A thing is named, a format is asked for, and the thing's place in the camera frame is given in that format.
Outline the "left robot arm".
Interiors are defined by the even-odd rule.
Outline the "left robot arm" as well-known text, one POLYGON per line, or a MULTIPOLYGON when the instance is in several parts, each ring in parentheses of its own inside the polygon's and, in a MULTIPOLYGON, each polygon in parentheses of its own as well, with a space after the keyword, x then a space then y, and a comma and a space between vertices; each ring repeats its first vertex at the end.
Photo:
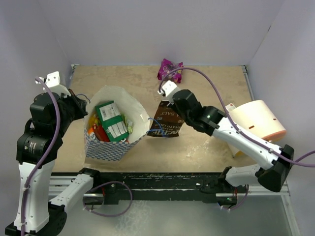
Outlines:
POLYGON ((30 106, 31 119, 17 141, 20 199, 16 219, 5 228, 7 236, 57 236, 67 214, 86 192, 101 188, 100 172, 83 168, 58 196, 49 199, 49 183, 62 138, 74 120, 82 119, 86 101, 73 93, 42 93, 30 106))

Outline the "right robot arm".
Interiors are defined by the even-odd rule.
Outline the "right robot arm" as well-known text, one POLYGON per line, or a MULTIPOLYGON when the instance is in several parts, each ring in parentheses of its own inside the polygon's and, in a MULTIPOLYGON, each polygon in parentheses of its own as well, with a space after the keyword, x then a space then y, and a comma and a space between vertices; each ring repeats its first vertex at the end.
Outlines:
POLYGON ((225 168, 219 180, 223 192, 247 184, 260 184, 270 191, 280 192, 292 167, 294 149, 291 146, 281 147, 239 128, 216 107, 202 106, 188 89, 176 88, 165 97, 188 126, 231 144, 256 162, 240 168, 225 168))

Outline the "blue checkered paper bag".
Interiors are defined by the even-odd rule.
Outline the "blue checkered paper bag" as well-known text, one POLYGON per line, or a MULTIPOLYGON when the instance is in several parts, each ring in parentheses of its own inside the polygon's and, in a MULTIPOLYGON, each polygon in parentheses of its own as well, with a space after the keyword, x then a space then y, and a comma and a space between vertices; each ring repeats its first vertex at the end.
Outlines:
POLYGON ((152 121, 150 116, 138 100, 131 96, 124 88, 118 86, 104 86, 91 99, 86 106, 88 115, 84 117, 84 143, 87 158, 103 161, 118 162, 143 139, 152 121), (96 113, 95 106, 114 101, 121 112, 133 122, 133 132, 123 142, 102 142, 88 135, 88 120, 92 113, 96 113))

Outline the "purple candy snack bag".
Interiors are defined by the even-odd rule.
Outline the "purple candy snack bag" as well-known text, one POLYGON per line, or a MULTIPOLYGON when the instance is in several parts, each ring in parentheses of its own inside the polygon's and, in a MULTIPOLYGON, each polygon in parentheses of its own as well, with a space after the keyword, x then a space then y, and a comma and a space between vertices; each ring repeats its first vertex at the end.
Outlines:
MULTIPOLYGON (((183 67, 183 66, 184 66, 183 62, 174 63, 170 60, 163 59, 161 62, 159 71, 157 73, 157 79, 161 81, 170 71, 183 67)), ((171 80, 175 83, 180 83, 182 80, 182 70, 178 70, 168 75, 167 80, 171 80)))

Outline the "brown sea salt chips bag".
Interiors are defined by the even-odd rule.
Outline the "brown sea salt chips bag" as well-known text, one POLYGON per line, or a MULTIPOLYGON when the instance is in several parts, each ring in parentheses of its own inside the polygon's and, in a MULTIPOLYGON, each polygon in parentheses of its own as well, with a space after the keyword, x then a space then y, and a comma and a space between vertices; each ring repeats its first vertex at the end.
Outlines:
POLYGON ((147 133, 151 137, 175 138, 184 124, 184 120, 168 106, 168 101, 160 101, 151 128, 147 133))

